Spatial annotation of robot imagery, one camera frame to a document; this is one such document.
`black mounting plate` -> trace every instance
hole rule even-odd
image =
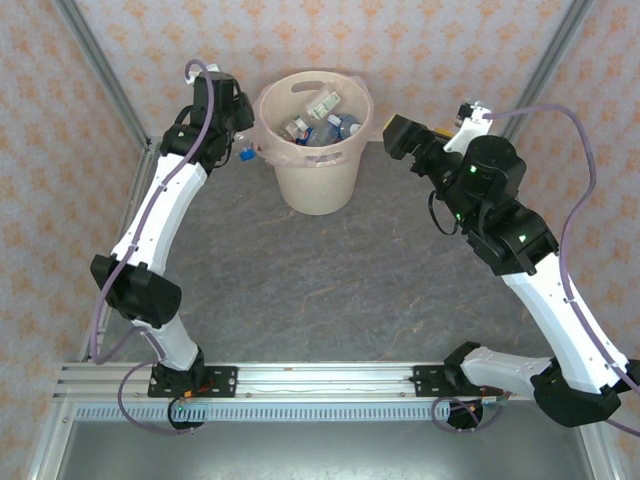
[[[150,398],[176,398],[184,395],[184,390],[163,385],[154,375],[155,368],[151,370],[149,390]],[[217,367],[206,365],[204,367],[204,385],[212,385],[210,389],[198,392],[198,398],[233,398],[236,396],[238,385],[238,367]]]
[[[415,385],[416,397],[497,397],[504,393],[472,384],[454,387],[445,377],[445,365],[416,365],[409,381]]]

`blue bottle cap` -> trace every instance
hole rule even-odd
[[[253,148],[245,148],[240,152],[240,160],[246,162],[247,160],[251,160],[256,156],[256,151]]]

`marble-patterned floor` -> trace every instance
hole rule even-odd
[[[430,182],[410,166],[370,143],[353,198],[323,217],[292,210],[262,160],[215,171],[165,272],[206,361],[439,361],[466,340],[550,355],[515,294],[433,226]],[[105,346],[129,327],[113,314]],[[149,358],[136,338],[118,360]]]

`trash bin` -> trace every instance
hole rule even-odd
[[[298,115],[324,83],[340,95],[334,113],[350,113],[362,127],[346,140],[325,147],[305,147],[277,135],[282,122]],[[344,207],[353,194],[360,157],[373,127],[373,100],[364,80],[334,72],[297,73],[267,86],[254,109],[255,146],[275,168],[285,202],[307,215],[326,215]]]

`patterned wallpaper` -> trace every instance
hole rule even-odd
[[[632,0],[595,2],[574,46],[540,102],[577,111],[598,164],[594,196],[574,224],[573,278],[619,348],[640,358],[640,15]],[[563,115],[541,113],[518,139],[527,161],[522,198],[557,236],[588,182],[578,134]],[[627,420],[640,428],[640,401],[625,396]],[[640,440],[618,435],[638,478]],[[631,475],[631,465],[635,475]]]
[[[50,0],[0,2],[0,478],[26,477],[139,149]]]
[[[191,102],[194,55],[255,100],[294,71],[367,81],[376,131],[393,112],[452,127],[465,97],[512,107],[570,0],[79,0],[145,128],[160,136]]]

